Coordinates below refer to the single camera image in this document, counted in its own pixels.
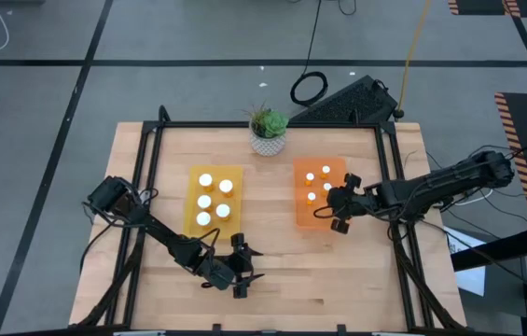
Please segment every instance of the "gray floor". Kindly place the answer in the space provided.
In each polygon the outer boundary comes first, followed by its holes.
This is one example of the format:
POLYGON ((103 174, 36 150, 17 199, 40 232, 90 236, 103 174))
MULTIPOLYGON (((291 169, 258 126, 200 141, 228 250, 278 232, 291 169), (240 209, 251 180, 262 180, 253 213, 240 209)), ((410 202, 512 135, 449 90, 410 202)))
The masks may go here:
MULTIPOLYGON (((83 59, 103 3, 48 0, 42 7, 0 5, 11 34, 0 59, 83 59)), ((96 59, 302 59, 315 4, 117 0, 96 59)), ((358 2, 354 16, 344 17, 336 3, 324 2, 312 57, 403 60, 422 7, 421 0, 365 0, 358 2)), ((415 58, 517 61, 527 60, 527 52, 509 17, 452 16, 445 1, 435 1, 415 58)), ((327 75, 329 93, 371 75, 399 97, 402 68, 314 69, 327 75)), ((78 71, 0 67, 0 290, 78 71)), ((301 71, 289 66, 91 68, 2 332, 66 326, 78 261, 90 230, 79 202, 104 175, 117 122, 153 119, 160 104, 176 120, 246 119, 243 111, 263 102, 295 115, 300 108, 290 102, 288 93, 301 71)), ((313 84, 299 93, 314 92, 313 84)), ((527 68, 412 68, 405 121, 420 122, 427 150, 441 164, 451 164, 481 145, 506 145, 493 100, 497 91, 527 93, 527 68)), ((507 191, 520 192, 519 182, 507 191)), ((490 199, 527 217, 522 198, 490 199)), ((523 221, 486 203, 453 211, 501 236, 527 229, 523 221)), ((448 215, 444 221, 453 228, 474 230, 448 215)), ((519 332, 515 316, 467 300, 465 309, 473 327, 519 332)))

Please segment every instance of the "potted plant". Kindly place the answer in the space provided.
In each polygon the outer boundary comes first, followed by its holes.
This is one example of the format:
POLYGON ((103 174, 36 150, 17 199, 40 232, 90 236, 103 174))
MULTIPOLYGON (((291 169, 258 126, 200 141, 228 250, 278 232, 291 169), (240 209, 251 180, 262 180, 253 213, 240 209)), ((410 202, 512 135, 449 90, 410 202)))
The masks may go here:
POLYGON ((250 113, 251 146, 259 155, 273 156, 284 149, 288 117, 264 105, 250 113))

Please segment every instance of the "succulent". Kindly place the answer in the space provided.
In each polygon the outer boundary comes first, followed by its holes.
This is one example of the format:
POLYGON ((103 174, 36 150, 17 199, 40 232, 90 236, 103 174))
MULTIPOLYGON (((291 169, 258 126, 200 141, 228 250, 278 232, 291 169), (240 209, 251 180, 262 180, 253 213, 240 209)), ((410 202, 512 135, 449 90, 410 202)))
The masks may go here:
POLYGON ((284 135, 288 117, 274 109, 260 107, 251 112, 251 128, 256 135, 263 138, 274 138, 284 135))

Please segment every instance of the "wooden table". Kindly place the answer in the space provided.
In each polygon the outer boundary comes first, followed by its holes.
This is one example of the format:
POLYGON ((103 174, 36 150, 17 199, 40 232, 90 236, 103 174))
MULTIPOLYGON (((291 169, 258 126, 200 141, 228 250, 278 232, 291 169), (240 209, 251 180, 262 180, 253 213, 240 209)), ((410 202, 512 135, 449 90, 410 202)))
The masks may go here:
MULTIPOLYGON (((106 175, 132 179, 141 123, 120 123, 106 175)), ((429 172, 418 124, 398 123, 397 141, 406 178, 429 172)), ((152 214, 181 232, 189 169, 195 164, 243 166, 242 232, 254 249, 265 254, 253 263, 265 276, 249 288, 248 298, 235 300, 231 290, 202 289, 202 278, 181 269, 166 248, 147 236, 140 274, 133 329, 225 330, 406 330, 393 245, 387 224, 373 217, 356 217, 350 232, 301 231, 295 225, 292 160, 300 156, 340 156, 363 185, 381 180, 373 130, 288 129, 284 151, 271 158, 254 153, 248 129, 165 129, 155 187, 159 190, 152 214)), ((389 140, 384 135, 390 176, 394 178, 389 140)), ((148 162, 142 181, 146 181, 148 162)), ((441 225, 437 211, 427 221, 441 225)), ((91 238, 104 223, 96 220, 91 238)), ((417 225, 427 285, 460 323, 465 316, 443 232, 417 225)), ((112 281, 120 230, 112 229, 87 255, 71 323, 81 320, 112 281)), ((227 254, 228 241, 216 253, 227 254)), ((410 282, 417 325, 423 322, 416 288, 410 282)), ((127 289, 120 292, 121 321, 127 289)))

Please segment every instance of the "orange and black warning stripe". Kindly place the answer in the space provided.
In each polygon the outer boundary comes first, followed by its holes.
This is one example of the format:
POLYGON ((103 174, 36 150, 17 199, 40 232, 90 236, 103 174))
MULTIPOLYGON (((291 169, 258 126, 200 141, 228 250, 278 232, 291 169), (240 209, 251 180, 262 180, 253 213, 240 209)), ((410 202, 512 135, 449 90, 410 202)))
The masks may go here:
POLYGON ((458 11, 458 3, 456 2, 456 0, 448 0, 448 6, 450 7, 451 14, 458 15, 458 13, 460 13, 458 11))
POLYGON ((520 17, 520 8, 518 7, 517 0, 502 0, 504 5, 504 12, 506 15, 511 15, 513 17, 520 17))
MULTIPOLYGON (((495 94, 495 103, 497 104, 497 110, 499 111, 499 117, 502 119, 504 124, 504 131, 506 132, 507 144, 512 150, 522 149, 520 144, 520 139, 516 133, 516 128, 514 127, 514 121, 512 120, 512 115, 509 113, 509 107, 507 106, 506 97, 497 92, 495 94)), ((520 184, 522 185, 522 190, 526 194, 527 201, 527 162, 524 159, 524 155, 520 154, 514 158, 516 163, 516 169, 518 177, 520 178, 520 184)))

